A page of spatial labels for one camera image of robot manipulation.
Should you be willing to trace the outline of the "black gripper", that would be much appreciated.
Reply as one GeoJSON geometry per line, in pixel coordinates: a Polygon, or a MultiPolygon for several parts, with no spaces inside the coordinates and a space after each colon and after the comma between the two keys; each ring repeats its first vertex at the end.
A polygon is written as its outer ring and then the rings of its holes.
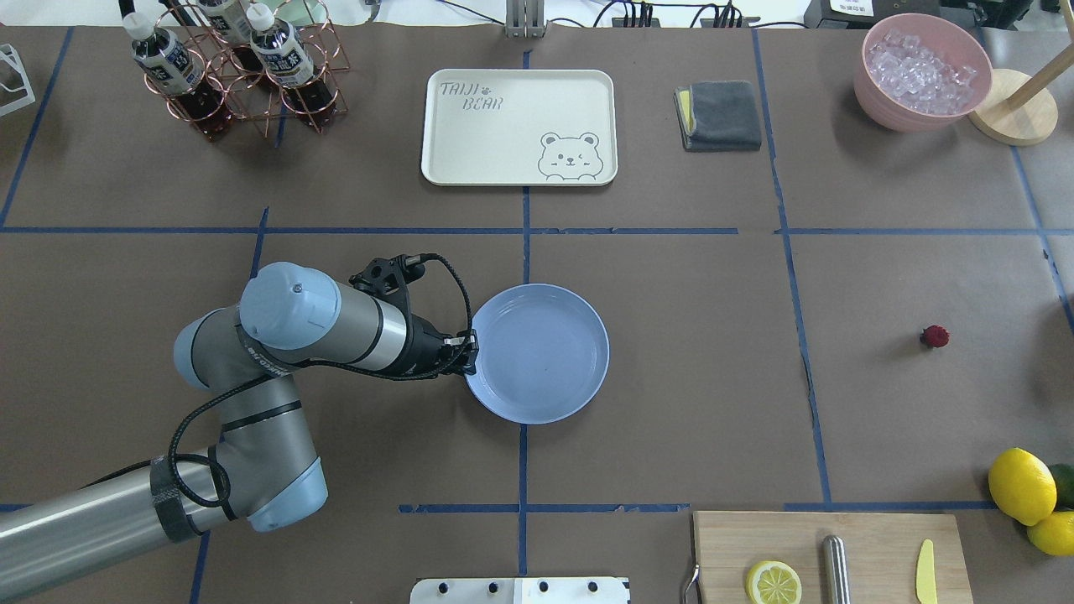
{"type": "Polygon", "coordinates": [[[406,353],[406,374],[433,378],[441,374],[475,375],[478,353],[478,333],[471,326],[453,336],[413,315],[413,339],[406,353]]]}

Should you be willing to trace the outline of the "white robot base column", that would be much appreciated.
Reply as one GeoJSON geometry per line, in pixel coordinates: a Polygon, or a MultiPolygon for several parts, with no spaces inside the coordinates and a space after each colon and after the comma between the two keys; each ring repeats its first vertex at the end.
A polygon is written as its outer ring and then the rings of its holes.
{"type": "Polygon", "coordinates": [[[613,576],[427,578],[410,603],[630,603],[629,580],[613,576]]]}

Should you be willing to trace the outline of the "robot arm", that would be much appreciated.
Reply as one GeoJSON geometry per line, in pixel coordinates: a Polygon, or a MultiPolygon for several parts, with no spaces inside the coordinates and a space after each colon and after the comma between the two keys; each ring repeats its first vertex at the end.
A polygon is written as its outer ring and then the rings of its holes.
{"type": "Polygon", "coordinates": [[[295,383],[307,366],[386,382],[471,375],[471,325],[445,333],[411,310],[408,287],[437,253],[376,258],[342,284],[294,263],[261,268],[236,305],[186,326],[174,343],[185,382],[211,394],[166,451],[3,519],[3,600],[182,544],[244,518],[264,533],[326,504],[295,383]]]}

